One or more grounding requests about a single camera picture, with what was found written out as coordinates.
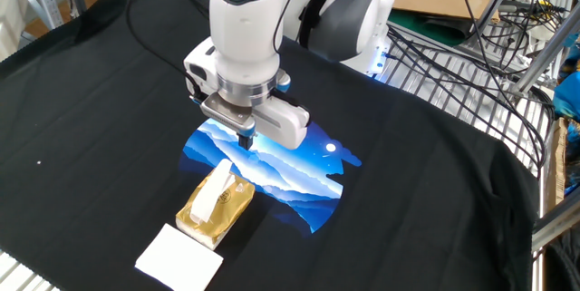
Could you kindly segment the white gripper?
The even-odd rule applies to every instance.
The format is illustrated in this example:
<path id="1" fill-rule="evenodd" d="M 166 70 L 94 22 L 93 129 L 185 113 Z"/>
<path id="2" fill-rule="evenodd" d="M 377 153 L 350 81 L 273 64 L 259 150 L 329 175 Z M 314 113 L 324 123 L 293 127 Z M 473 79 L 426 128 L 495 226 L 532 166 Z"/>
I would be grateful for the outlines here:
<path id="1" fill-rule="evenodd" d="M 302 143 L 310 122 L 309 112 L 291 102 L 285 94 L 290 76 L 279 69 L 274 76 L 256 85 L 240 85 L 218 74 L 218 51 L 210 38 L 205 39 L 183 61 L 189 77 L 187 84 L 201 94 L 194 100 L 203 114 L 225 125 L 238 136 L 238 145 L 249 150 L 255 135 L 294 150 Z"/>

